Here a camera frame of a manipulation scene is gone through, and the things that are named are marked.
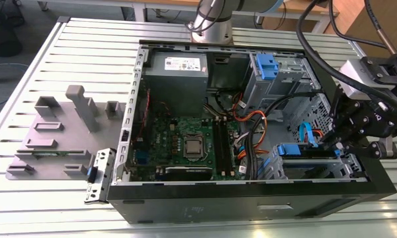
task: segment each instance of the label sticker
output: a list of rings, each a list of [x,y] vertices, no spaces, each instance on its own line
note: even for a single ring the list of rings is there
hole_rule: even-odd
[[[238,172],[240,173],[245,174],[245,170],[246,170],[246,167],[245,166],[240,166],[238,167]]]
[[[198,58],[165,58],[165,70],[201,71]]]
[[[240,107],[242,107],[242,108],[245,108],[245,106],[246,106],[246,104],[240,100],[238,101],[238,105],[240,105]]]

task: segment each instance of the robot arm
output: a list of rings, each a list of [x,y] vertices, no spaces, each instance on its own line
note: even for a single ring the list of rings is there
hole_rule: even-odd
[[[284,0],[201,0],[194,21],[186,25],[196,42],[228,44],[232,41],[233,11],[276,10]]]
[[[389,59],[362,57],[350,59],[340,70],[354,80],[381,90],[397,100],[397,55]],[[377,159],[396,159],[397,114],[349,85],[340,83],[329,116],[332,130],[322,138],[326,147],[337,146],[353,154]],[[377,142],[361,145],[366,136],[378,137]]]

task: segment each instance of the black cable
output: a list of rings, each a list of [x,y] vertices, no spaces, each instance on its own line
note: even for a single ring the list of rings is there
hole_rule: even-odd
[[[341,37],[342,39],[345,39],[348,41],[356,41],[356,42],[364,43],[366,45],[372,45],[372,46],[381,47],[381,48],[386,49],[386,46],[380,42],[364,40],[364,39],[360,39],[360,38],[354,38],[354,37],[344,35],[340,32],[340,30],[337,28],[336,21],[334,21],[334,17],[333,17],[333,0],[329,0],[329,19],[330,19],[332,29],[333,29],[333,31],[334,31],[334,33],[337,34],[338,37]]]
[[[170,23],[172,21],[174,21],[178,18],[180,14],[181,14],[181,11],[178,11],[178,14],[176,15],[176,17],[172,20],[168,21],[168,23]]]
[[[318,0],[313,0],[312,3],[309,4],[309,6],[306,7],[302,15],[298,18],[297,21],[297,38],[298,41],[302,45],[304,50],[308,52],[310,58],[314,60],[314,62],[320,65],[320,67],[329,73],[330,76],[333,76],[336,79],[338,79],[341,82],[344,82],[345,84],[350,85],[353,88],[356,88],[358,91],[361,91],[362,93],[368,94],[369,97],[372,97],[373,99],[376,99],[376,103],[382,102],[384,104],[386,104],[386,106],[389,106],[394,113],[397,113],[397,100],[394,100],[392,97],[389,97],[386,94],[384,94],[382,92],[380,92],[378,90],[376,90],[374,88],[366,86],[365,84],[357,82],[354,79],[352,79],[350,77],[348,77],[346,75],[344,75],[342,73],[340,73],[324,60],[322,58],[318,56],[318,54],[316,53],[316,51],[313,50],[310,44],[308,43],[302,31],[301,31],[301,26],[302,26],[302,22],[305,17],[308,16],[312,8],[314,7],[316,3],[318,2]]]
[[[370,18],[373,27],[376,28],[376,30],[380,30],[381,29],[381,25],[378,23],[378,20],[376,18],[376,15],[373,14],[369,0],[365,0],[365,9],[366,9],[366,12],[368,12],[368,15],[369,15],[369,18]]]
[[[285,2],[282,2],[282,5],[284,5],[282,16],[281,16],[278,25],[277,25],[277,27],[273,30],[278,30],[278,28],[284,25],[284,22],[285,22],[285,18],[286,18],[286,6],[285,6]]]
[[[212,22],[204,29],[201,29],[201,30],[194,30],[194,29],[189,28],[189,26],[188,26],[188,24],[186,24],[186,29],[188,29],[190,32],[201,33],[202,31],[208,30],[208,29],[214,25],[214,23],[216,23],[217,20],[220,19],[220,16],[222,15],[222,12],[224,12],[224,8],[225,8],[225,0],[222,0],[222,1],[224,1],[224,2],[222,2],[222,7],[221,7],[221,9],[220,9],[220,13],[218,13],[218,15],[217,15],[214,21],[213,21],[213,22]]]

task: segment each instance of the blue connector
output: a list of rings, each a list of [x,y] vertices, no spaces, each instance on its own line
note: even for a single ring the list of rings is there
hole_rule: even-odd
[[[257,67],[262,73],[264,80],[274,80],[278,75],[278,63],[273,59],[273,55],[257,54]]]
[[[298,145],[296,144],[281,144],[278,145],[278,154],[282,155],[301,155]]]

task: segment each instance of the slotted aluminum table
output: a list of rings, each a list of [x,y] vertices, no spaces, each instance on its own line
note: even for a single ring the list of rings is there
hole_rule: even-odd
[[[361,56],[334,36],[306,36],[338,68]],[[0,235],[32,237],[397,237],[397,194],[321,219],[129,225],[110,205],[84,205],[85,181],[9,181],[4,174],[42,95],[68,101],[81,84],[96,102],[126,101],[138,40],[190,41],[184,25],[72,18],[58,22],[0,113]],[[236,45],[301,48],[293,32],[233,29]],[[397,160],[384,162],[397,188]]]

